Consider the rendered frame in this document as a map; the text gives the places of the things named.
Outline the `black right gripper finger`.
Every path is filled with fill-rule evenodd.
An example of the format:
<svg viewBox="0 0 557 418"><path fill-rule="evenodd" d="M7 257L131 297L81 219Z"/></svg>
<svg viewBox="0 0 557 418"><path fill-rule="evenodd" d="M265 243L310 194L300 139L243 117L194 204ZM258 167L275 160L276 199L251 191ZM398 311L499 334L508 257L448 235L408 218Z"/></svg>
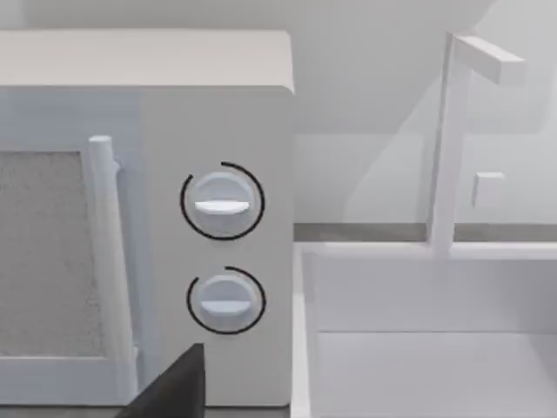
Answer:
<svg viewBox="0 0 557 418"><path fill-rule="evenodd" d="M120 418L205 418L205 349L191 345L130 404Z"/></svg>

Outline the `microwave door with grey window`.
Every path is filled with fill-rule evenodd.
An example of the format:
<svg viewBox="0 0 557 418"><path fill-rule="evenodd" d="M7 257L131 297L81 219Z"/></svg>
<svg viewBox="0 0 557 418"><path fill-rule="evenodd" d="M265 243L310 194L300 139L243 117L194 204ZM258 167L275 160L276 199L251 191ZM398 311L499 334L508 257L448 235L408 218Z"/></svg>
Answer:
<svg viewBox="0 0 557 418"><path fill-rule="evenodd" d="M133 93L0 90L0 406L120 406L88 142L112 139L138 393L158 369L143 118Z"/></svg>

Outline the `white microwave knob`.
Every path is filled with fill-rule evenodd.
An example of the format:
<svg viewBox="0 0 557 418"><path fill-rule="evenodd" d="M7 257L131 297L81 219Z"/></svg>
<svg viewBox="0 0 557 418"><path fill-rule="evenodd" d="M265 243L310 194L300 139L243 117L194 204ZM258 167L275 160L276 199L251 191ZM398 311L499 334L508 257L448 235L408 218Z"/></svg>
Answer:
<svg viewBox="0 0 557 418"><path fill-rule="evenodd" d="M231 236L250 224L255 198L247 180L233 172L211 172L194 179L187 209L196 225L213 236Z"/></svg>
<svg viewBox="0 0 557 418"><path fill-rule="evenodd" d="M197 290L196 307L206 326L221 332L236 331L248 323L258 296L246 279L220 274L204 280Z"/></svg>

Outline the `pale microwave oven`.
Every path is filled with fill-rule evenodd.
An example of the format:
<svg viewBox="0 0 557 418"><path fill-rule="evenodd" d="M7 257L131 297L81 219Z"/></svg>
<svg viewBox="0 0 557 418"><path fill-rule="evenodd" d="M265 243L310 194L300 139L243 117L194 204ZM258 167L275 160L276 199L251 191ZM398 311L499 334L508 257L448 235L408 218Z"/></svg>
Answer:
<svg viewBox="0 0 557 418"><path fill-rule="evenodd" d="M138 96L159 350L157 372L147 385L191 345L203 343L210 407L288 406L294 99L289 36L273 30L0 30L2 89ZM188 213L188 188L211 172L239 174L252 188L251 221L237 235L210 235ZM199 285L220 274L246 279L258 296L252 319L236 331L206 326L196 307Z"/></svg>

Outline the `white sink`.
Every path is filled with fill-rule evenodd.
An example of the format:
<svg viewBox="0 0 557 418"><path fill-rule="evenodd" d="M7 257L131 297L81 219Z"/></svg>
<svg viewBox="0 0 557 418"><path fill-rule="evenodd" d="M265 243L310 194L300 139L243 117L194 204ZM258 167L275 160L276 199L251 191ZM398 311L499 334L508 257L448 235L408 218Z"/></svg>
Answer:
<svg viewBox="0 0 557 418"><path fill-rule="evenodd" d="M557 418L557 247L298 243L314 418Z"/></svg>

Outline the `tall white tap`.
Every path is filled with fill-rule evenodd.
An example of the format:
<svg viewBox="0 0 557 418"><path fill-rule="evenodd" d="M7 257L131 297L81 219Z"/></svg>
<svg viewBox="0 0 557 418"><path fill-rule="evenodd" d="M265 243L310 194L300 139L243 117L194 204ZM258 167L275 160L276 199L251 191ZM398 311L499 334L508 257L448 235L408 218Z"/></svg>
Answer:
<svg viewBox="0 0 557 418"><path fill-rule="evenodd" d="M525 83L527 61L476 35L447 33L434 147L427 244L436 258L453 245L457 189L472 75L498 86Z"/></svg>

